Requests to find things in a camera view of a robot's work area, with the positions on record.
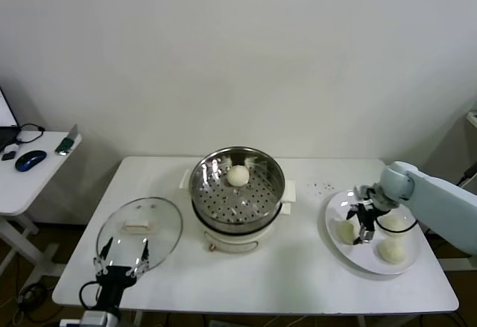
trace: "floor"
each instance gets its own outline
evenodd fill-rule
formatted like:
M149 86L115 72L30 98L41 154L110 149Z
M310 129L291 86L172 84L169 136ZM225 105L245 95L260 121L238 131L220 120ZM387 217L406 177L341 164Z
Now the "floor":
M55 261L60 263L66 263L69 256L73 253L76 243L80 239L82 230L77 227L58 227L58 226L42 226L40 227L40 233L36 236L31 236L31 241L41 250L44 250L46 246L51 242L58 242L60 240L60 249L55 256ZM437 257L441 258L454 258L461 257L462 253L453 248L451 245L442 241L438 237L429 238L429 242ZM7 254L9 246L3 241L0 241L0 259ZM9 298L15 296L16 291L16 277L17 268L18 283L22 286L23 282L28 277L32 270L31 264L29 264L23 257L14 259L10 266L7 268L2 277L0 277L0 327L14 326L11 322L13 315L16 313L16 303ZM467 325L477 326L477 314L475 311L475 286L477 286L477 272L460 272L460 273L448 273L447 274L451 285L453 286L461 307L459 313L466 320ZM42 280L45 286L52 287L56 282L54 278L47 278ZM52 314L58 311L58 306L51 301L51 296L47 298L45 303L38 309L31 312L31 318L35 320L46 319ZM49 322L56 322L62 318L79 318L83 313L80 308L64 308L58 315L49 320ZM132 319L133 313L125 311L123 314L125 319ZM159 314L159 313L147 313L143 317L142 326L145 327L165 327L167 320L167 327L180 327L180 326L208 326L212 320L218 320L223 322L235 323L237 325L250 326L250 327L262 327L266 322L270 321L270 316L249 316L249 315L201 315L201 314ZM297 317L280 317L273 323L268 325L269 327L286 327L289 323L296 320ZM375 320L379 317L366 317L367 324L373 325ZM17 326L41 326L41 324L35 324L23 318L21 321L16 321ZM300 322L293 325L294 327L355 327L358 326L355 317L307 317ZM423 327L439 327L439 326L457 326L448 316L445 315L426 315L422 318ZM420 327L420 318L415 318L409 322L406 327Z

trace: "white table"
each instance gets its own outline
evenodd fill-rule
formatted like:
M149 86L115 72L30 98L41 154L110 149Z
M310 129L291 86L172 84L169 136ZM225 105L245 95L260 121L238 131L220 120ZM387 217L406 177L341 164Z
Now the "white table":
M67 134L67 132L45 131L36 141L20 145L15 159L0 161L0 238L13 247L0 264L0 275L18 252L35 265L25 285L38 281L43 275L59 276L63 272L64 264L51 262L58 244L50 244L42 253L27 240L28 234L36 234L38 228L23 213L70 156L71 153L59 156L54 152ZM38 135L39 132L23 131L19 138L28 141ZM72 150L80 141L81 136L78 136ZM15 161L30 150L44 150L48 155L29 171L18 172L15 169ZM4 217L14 217L23 226L24 232L19 233Z
M127 289L121 308L247 314L418 314L454 311L458 300L427 241L400 276L378 276L349 263L320 219L333 193L379 179L378 159L278 159L297 184L291 214L278 217L263 247L246 255L213 252L202 239L186 190L178 188L196 158L128 157L121 163L57 287L53 300L79 305L82 284L95 279L95 239L108 216L139 197L167 197L183 214L183 234L159 267ZM93 304L94 288L84 291Z

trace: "blue computer mouse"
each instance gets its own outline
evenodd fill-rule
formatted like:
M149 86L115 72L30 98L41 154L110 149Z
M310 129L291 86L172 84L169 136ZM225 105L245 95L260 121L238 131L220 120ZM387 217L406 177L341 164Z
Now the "blue computer mouse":
M46 152L44 150L31 150L16 160L15 168L20 172L26 172L43 161L45 157Z

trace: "cable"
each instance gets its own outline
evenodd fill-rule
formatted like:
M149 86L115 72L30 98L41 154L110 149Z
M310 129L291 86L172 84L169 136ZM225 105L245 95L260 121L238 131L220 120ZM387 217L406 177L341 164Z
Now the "cable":
M266 324L264 324L262 327L267 327L267 326L269 326L270 324L272 324L273 322L275 322L276 320L278 320L278 317L279 317L279 316L275 316L274 318L272 318L271 320L269 320Z
M51 316L38 320L33 318L30 313L40 308L43 303L46 301L48 296L48 290L45 285L40 283L35 283L24 288L18 296L18 309L23 313L27 320L32 323L45 323L56 317L64 307L60 307L54 312Z
M453 321L457 327L461 327L461 324L451 315L451 314L444 314L447 318Z
M78 298L80 299L80 304L83 306L85 310L90 310L92 308L92 306L88 306L86 303L84 303L84 300L83 300L83 290L86 286L90 286L90 285L99 285L99 283L97 281L89 281L83 286L81 286L80 291L78 292Z
M411 224L409 227L403 229L403 230L391 230L391 229L388 229L388 228L385 228L383 225L381 225L381 223L379 222L378 219L376 219L376 224L378 224L378 226L385 230L386 232L393 232L395 234L400 234L402 232L408 232L409 230L411 230L412 228L414 228L416 225L417 225L417 220L415 220L415 222L413 222L413 224Z
M285 327L290 327L290 326L292 326L292 325L294 325L294 324L296 324L296 323L299 323L299 321L304 320L304 319L307 318L307 317L308 317L308 316L302 316L302 317L296 319L295 321L293 321L292 323L289 323L289 324L286 325Z
M18 144L18 145L23 145L23 144L25 144L25 143L31 143L31 142L33 142L33 141L36 141L36 140L39 139L41 136L43 136L43 133L45 132L45 128L44 128L44 127L39 126L39 125L37 125L37 124L30 124L30 123L28 123L28 124L23 124L22 126L20 126L20 130L22 130L23 127L25 127L25 126L34 126L34 127L36 127L37 130L40 132L40 134L39 134L37 137L34 137L34 138L32 138L32 139L30 139L30 140L28 140L28 141L22 141L21 139L15 139L15 143Z
M8 305L10 302L12 302L13 300L15 299L15 297L11 297L9 299L7 299L7 301L3 302L1 305L0 305L0 310L5 307L6 305Z
M454 313L459 316L459 318L461 319L461 321L462 321L462 323L464 324L465 327L469 327L469 325L467 325L467 322L465 322L465 319L462 317L462 315L459 314L459 311L454 311Z

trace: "black cable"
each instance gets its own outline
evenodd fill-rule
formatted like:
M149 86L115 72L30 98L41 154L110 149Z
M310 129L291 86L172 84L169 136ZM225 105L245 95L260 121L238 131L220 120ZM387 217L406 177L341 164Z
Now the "black cable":
M459 181L457 182L456 186L457 187L460 186L466 180L468 180L468 178L466 178L465 176L462 176L462 178L460 178Z
M417 225L417 220L415 220L415 222L413 222L413 224L411 224L411 226L403 229L403 230L391 230L391 229L388 229L388 228L385 228L383 225L381 225L381 223L379 222L378 219L376 219L376 224L378 224L378 226L385 230L386 232L393 232L395 234L400 234L402 232L408 232L409 230L411 230L412 228L414 228L416 225Z
M78 292L78 298L80 299L80 304L83 306L85 310L90 310L92 308L92 306L88 306L86 303L84 303L84 300L83 300L83 290L86 286L90 286L90 285L99 285L99 283L97 281L89 281L83 286L81 286L80 291Z
M462 317L462 315L459 314L459 311L454 311L454 313L459 316L459 318L461 319L461 321L462 321L462 323L464 324L465 327L469 327L469 325L467 325L467 322L466 322L465 319Z
M31 284L24 288L18 295L18 309L20 312L23 312L27 320L32 323L45 323L55 318L64 307L58 308L51 316L37 320L33 318L30 313L40 308L46 301L48 297L48 289L45 285L40 284L39 282Z
M20 126L20 130L23 129L23 127L26 127L26 126L34 126L37 128L37 130L40 132L40 134L37 136L37 137L34 137L28 141L22 141L21 139L15 139L15 143L18 144L18 145L23 145L25 143L31 143L33 141L36 141L37 139L39 139L41 136L43 136L43 133L45 132L45 128L42 127L42 126L39 126L37 124L23 124L22 126Z
M453 321L453 323L456 324L457 327L462 327L461 324L451 315L451 314L444 314L447 318Z

